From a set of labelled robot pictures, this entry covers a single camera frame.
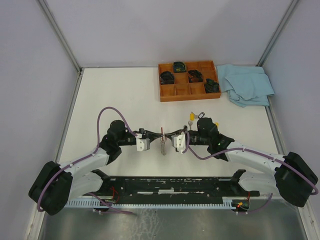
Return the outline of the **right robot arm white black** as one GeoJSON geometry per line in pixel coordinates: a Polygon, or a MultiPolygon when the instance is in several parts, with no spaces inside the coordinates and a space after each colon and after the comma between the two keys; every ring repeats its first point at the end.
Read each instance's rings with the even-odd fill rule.
{"type": "Polygon", "coordinates": [[[294,152],[287,155],[268,153],[248,147],[219,132],[211,118],[198,119],[196,130],[187,126],[165,134],[176,151],[184,154],[192,146],[206,146],[209,156],[228,163],[237,163],[255,169],[257,172],[239,170],[236,179],[229,183],[231,193],[236,196],[244,192],[259,191],[279,194],[284,200],[296,207],[304,207],[310,196],[319,193],[316,184],[318,177],[294,152]]]}

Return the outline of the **metal key organizer red handle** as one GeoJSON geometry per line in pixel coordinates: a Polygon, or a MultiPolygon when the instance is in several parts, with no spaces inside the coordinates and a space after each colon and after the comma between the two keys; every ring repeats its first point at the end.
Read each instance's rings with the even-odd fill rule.
{"type": "Polygon", "coordinates": [[[166,136],[163,128],[161,127],[161,137],[160,137],[160,150],[163,156],[166,155],[166,136]]]}

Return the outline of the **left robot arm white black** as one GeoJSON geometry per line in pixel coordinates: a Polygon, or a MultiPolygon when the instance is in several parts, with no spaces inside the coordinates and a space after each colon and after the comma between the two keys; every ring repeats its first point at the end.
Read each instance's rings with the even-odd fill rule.
{"type": "Polygon", "coordinates": [[[114,120],[92,153],[62,164],[47,162],[32,184],[28,196],[41,211],[53,216],[68,201],[79,196],[91,192],[106,195],[111,183],[100,168],[114,162],[122,153],[122,146],[136,146],[138,151],[146,151],[161,136],[143,128],[130,132],[122,120],[114,120]]]}

